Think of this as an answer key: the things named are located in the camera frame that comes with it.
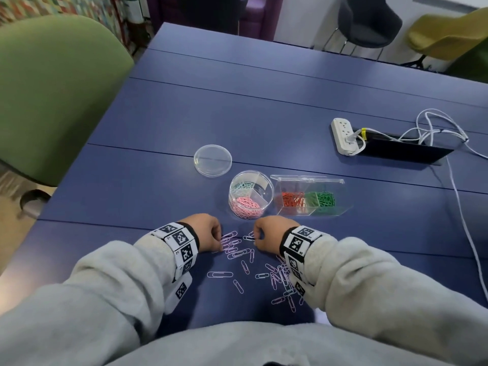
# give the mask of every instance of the person's right arm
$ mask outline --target person's right arm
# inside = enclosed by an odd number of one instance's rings
[[[297,226],[279,216],[259,219],[254,236],[262,230],[265,238],[255,244],[283,253]],[[323,234],[305,253],[304,276],[309,284],[293,274],[290,281],[334,326],[449,363],[488,363],[486,308],[360,239]]]

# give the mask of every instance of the round plastic container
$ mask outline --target round plastic container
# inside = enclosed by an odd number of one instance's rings
[[[258,171],[244,171],[230,183],[229,206],[236,216],[252,220],[263,215],[273,195],[273,184],[266,175]]]
[[[232,155],[219,145],[205,145],[193,155],[195,168],[207,177],[218,177],[226,174],[232,166]]]

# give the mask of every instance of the person's left hand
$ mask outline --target person's left hand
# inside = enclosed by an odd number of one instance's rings
[[[200,247],[198,252],[220,252],[222,251],[222,229],[217,218],[206,214],[194,214],[181,220],[188,223],[198,235]]]

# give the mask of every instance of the transparent box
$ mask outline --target transparent box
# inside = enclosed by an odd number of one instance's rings
[[[236,216],[252,220],[263,215],[273,196],[273,183],[266,175],[258,171],[244,171],[230,183],[229,206]]]
[[[274,203],[281,216],[339,216],[352,207],[341,178],[271,175],[276,180]]]

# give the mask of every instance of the blue table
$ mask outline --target blue table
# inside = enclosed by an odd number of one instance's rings
[[[248,234],[252,222],[232,215],[227,204],[230,180],[246,169],[340,175],[354,207],[336,218],[301,223],[339,239],[354,234],[488,306],[446,166],[339,156],[329,129],[334,117],[345,116],[353,126],[398,133],[412,126],[417,110],[436,106],[461,117],[473,147],[488,153],[484,86],[173,25],[164,25],[150,48],[0,276],[0,297],[8,298],[0,311],[42,284],[65,280],[79,258],[107,241],[133,243],[192,213],[216,215],[224,233]],[[283,142],[290,133],[293,145]],[[459,146],[450,138],[441,141]],[[192,156],[207,143],[232,153],[226,175],[210,179],[194,169]],[[488,266],[486,165],[464,150],[450,159],[467,224]],[[265,272],[265,263],[277,260],[256,252],[249,268]],[[272,306],[279,295],[270,282],[247,276],[240,264],[222,254],[201,255],[191,291],[163,319],[160,335],[226,321],[313,319],[298,297],[296,313],[287,302]],[[233,272],[245,293],[232,281],[207,278],[211,270]]]

